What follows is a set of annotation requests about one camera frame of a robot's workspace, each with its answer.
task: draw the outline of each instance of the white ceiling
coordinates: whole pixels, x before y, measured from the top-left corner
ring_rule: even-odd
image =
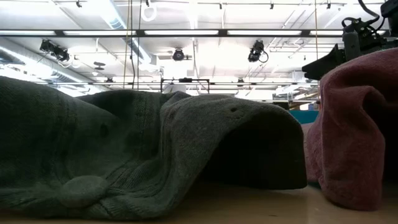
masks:
[[[82,8],[77,8],[75,1],[71,0],[0,0],[0,29],[109,29],[101,18],[100,13],[92,8],[88,1],[81,1]],[[341,29],[341,20],[345,17],[361,17],[364,21],[371,18],[358,5],[355,0],[331,0],[331,8],[326,4],[318,5],[317,25],[315,24],[314,0],[273,0],[274,9],[270,9],[268,0],[221,0],[224,4],[220,10],[220,0],[197,0],[195,6],[197,14],[196,29],[220,29],[224,20],[225,29],[281,29],[290,15],[285,29]],[[380,5],[384,0],[364,1],[368,8],[379,13]],[[133,29],[189,29],[190,4],[188,0],[152,1],[157,6],[157,16],[153,21],[146,22],[139,19],[139,1],[133,1]],[[117,9],[127,23],[127,1],[116,1]],[[41,38],[18,37],[8,38],[33,52],[42,54],[39,47]],[[249,48],[258,38],[197,38],[198,52],[197,65],[200,77],[245,77],[250,71],[255,70],[260,63],[249,63],[247,60]],[[126,43],[119,38],[103,38],[99,40],[98,53],[96,54],[95,39],[84,38],[50,38],[55,44],[69,50],[82,62],[79,68],[69,68],[90,79],[103,80],[107,77],[121,77],[124,74],[124,55]],[[273,38],[262,38],[267,45]],[[289,58],[299,47],[292,45],[306,43],[292,58]],[[337,39],[318,39],[318,53],[315,39],[276,39],[268,48],[269,61],[261,73],[251,73],[260,81],[264,78],[284,78],[291,80],[291,72],[301,70],[301,67],[326,55],[336,43]],[[182,48],[186,54],[193,54],[191,38],[164,37],[141,38],[142,47],[156,55],[169,55],[169,51]],[[94,61],[106,63],[105,70],[94,77]],[[174,63],[164,60],[163,65]],[[188,74],[193,73],[193,63],[188,64]],[[127,56],[126,75],[132,75],[132,65]],[[158,79],[158,72],[140,71],[140,75],[150,75]]]

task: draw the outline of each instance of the ceiling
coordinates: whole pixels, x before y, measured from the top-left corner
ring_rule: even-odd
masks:
[[[77,7],[73,0],[0,0],[0,29],[109,29],[101,17],[101,14],[106,13],[105,9],[99,10],[95,5],[101,1],[104,0],[80,1],[82,7]],[[195,2],[152,1],[151,6],[156,6],[157,14],[152,21],[147,22],[140,19],[140,1],[133,1],[132,29],[341,29],[341,20],[345,17],[361,17],[364,21],[371,19],[355,0],[331,0],[329,9],[328,1],[317,0],[316,19],[314,0],[273,0],[273,9],[270,9],[271,1],[268,0]],[[370,10],[379,13],[384,0],[364,2]],[[114,5],[127,24],[128,1],[114,0]],[[152,9],[145,10],[147,17],[152,13]],[[380,23],[381,20],[373,26],[378,27]],[[382,29],[388,29],[388,23]],[[127,81],[132,80],[130,50],[127,48],[126,53],[126,43],[120,38],[100,38],[98,46],[96,39],[92,38],[1,38],[7,38],[37,54],[37,60],[45,57],[57,62],[39,50],[43,39],[49,39],[68,49],[72,58],[76,57],[74,63],[78,68],[69,66],[68,70],[98,82],[103,82],[107,77],[122,82],[123,76],[127,77]],[[262,67],[259,67],[260,62],[248,62],[249,49],[259,39],[264,42],[269,54],[268,62]],[[210,78],[214,82],[236,82],[238,78],[246,78],[245,81],[250,79],[250,82],[292,82],[294,72],[300,72],[302,66],[325,56],[334,44],[342,46],[342,41],[341,38],[199,37],[193,41],[189,37],[142,37],[139,44],[147,53],[158,56],[155,68],[146,68],[133,57],[140,82],[158,82],[161,73],[165,78],[181,73],[181,76]],[[171,60],[176,48],[183,49],[186,55],[191,56],[195,49],[195,62]],[[96,76],[92,74],[96,71],[95,61],[106,64],[103,71],[97,71],[99,74]]]

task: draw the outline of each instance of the duct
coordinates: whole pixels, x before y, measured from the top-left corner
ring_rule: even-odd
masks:
[[[103,20],[112,29],[127,29],[119,11],[116,9],[113,0],[91,0],[92,5],[97,8]],[[132,51],[138,55],[138,59],[141,63],[151,63],[156,64],[156,56],[149,55],[134,38],[126,39],[122,38],[123,41],[127,42],[128,46]]]
[[[26,66],[32,70],[38,77],[46,79],[55,78],[57,80],[72,80],[72,82],[92,82],[89,78],[84,77],[76,72],[73,72],[67,68],[63,68],[57,63],[42,58],[41,55],[31,52],[20,45],[17,45],[4,37],[0,37],[0,50],[7,52],[20,61],[24,62]],[[97,92],[107,91],[109,88],[105,86],[93,86],[90,87],[95,89]]]

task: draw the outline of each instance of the pink towel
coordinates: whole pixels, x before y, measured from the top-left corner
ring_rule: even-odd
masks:
[[[307,133],[307,177],[338,205],[376,210],[383,175],[398,176],[398,49],[335,68],[320,90],[322,110]]]

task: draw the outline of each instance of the button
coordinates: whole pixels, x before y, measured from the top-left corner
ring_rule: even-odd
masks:
[[[61,187],[58,200],[67,208],[88,207],[104,196],[108,186],[102,177],[75,177]]]

